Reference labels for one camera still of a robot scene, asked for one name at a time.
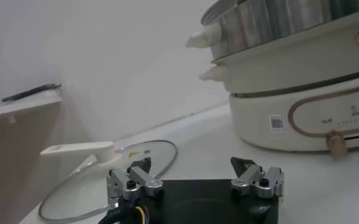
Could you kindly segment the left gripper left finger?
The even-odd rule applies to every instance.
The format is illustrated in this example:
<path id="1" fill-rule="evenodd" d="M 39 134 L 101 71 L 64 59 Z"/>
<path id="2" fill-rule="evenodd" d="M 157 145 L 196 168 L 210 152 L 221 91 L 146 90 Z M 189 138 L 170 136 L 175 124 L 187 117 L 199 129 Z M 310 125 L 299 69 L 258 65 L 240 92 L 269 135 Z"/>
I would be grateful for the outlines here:
<path id="1" fill-rule="evenodd" d="M 115 207 L 120 200 L 135 203 L 143 194 L 147 198 L 159 200 L 164 194 L 164 184 L 150 176 L 152 160 L 150 157 L 134 161 L 125 170 L 110 169 L 106 177 L 107 201 Z"/>

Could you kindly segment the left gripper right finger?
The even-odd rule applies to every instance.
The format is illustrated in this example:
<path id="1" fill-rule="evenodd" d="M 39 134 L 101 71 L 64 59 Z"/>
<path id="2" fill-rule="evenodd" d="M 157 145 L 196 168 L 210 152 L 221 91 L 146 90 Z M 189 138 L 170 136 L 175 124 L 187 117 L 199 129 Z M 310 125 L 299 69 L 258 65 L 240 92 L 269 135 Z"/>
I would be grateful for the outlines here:
<path id="1" fill-rule="evenodd" d="M 285 174 L 279 167 L 264 170 L 253 160 L 231 157 L 237 175 L 230 181 L 231 192 L 239 197 L 254 194 L 259 198 L 284 196 Z"/>

